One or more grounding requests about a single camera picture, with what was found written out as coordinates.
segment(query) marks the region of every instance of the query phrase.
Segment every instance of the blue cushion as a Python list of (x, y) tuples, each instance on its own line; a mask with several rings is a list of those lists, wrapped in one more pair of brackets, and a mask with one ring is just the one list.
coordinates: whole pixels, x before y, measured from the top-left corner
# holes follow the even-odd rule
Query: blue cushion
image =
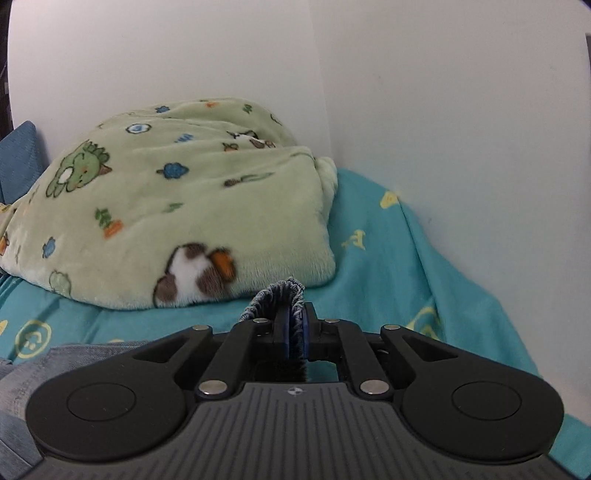
[(0, 202), (14, 203), (43, 173), (37, 130), (24, 122), (0, 141)]

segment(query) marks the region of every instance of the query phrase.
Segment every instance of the gray ribbed panel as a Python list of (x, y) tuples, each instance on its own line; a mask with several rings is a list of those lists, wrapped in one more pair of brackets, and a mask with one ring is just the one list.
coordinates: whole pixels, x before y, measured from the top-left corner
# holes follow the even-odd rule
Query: gray ribbed panel
[(46, 459), (26, 480), (552, 480), (569, 477), (540, 457), (488, 466), (449, 459), (407, 432), (386, 403), (344, 384), (247, 384), (204, 403), (159, 449), (108, 465)]

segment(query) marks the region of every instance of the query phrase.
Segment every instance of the wall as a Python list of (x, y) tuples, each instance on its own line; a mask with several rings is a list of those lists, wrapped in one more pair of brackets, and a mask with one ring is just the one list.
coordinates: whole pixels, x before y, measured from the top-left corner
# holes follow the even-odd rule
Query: wall
[(36, 124), (50, 158), (103, 119), (166, 100), (241, 96), (330, 154), (304, 1), (14, 0), (14, 124)]
[(334, 156), (398, 190), (591, 423), (591, 98), (578, 0), (310, 0)]

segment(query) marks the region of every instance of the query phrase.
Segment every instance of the metal pin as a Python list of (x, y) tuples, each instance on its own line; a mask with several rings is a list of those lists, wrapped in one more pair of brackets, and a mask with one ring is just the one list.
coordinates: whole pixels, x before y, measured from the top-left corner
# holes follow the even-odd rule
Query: metal pin
[(382, 380), (366, 380), (363, 382), (359, 388), (362, 392), (367, 393), (368, 395), (381, 395), (382, 393), (386, 393), (390, 388), (386, 382)]
[(199, 384), (199, 390), (206, 395), (219, 395), (228, 389), (227, 383), (222, 380), (207, 380)]

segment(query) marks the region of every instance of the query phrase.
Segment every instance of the teal bed sheet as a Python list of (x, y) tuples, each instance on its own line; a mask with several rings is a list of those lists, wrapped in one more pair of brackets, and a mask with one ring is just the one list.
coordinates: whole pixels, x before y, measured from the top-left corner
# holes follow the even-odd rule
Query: teal bed sheet
[[(430, 246), (417, 218), (395, 194), (340, 170), (329, 235), (336, 277), (305, 292), (319, 317), (353, 320), (368, 332), (378, 332), (385, 323), (401, 324), (537, 374), (499, 302)], [(114, 311), (5, 277), (0, 285), (0, 357), (21, 362), (64, 343), (153, 340), (198, 323), (224, 332), (247, 303)], [(322, 372), (316, 369), (316, 375)], [(566, 416), (551, 454), (577, 477), (587, 477), (591, 429)]]

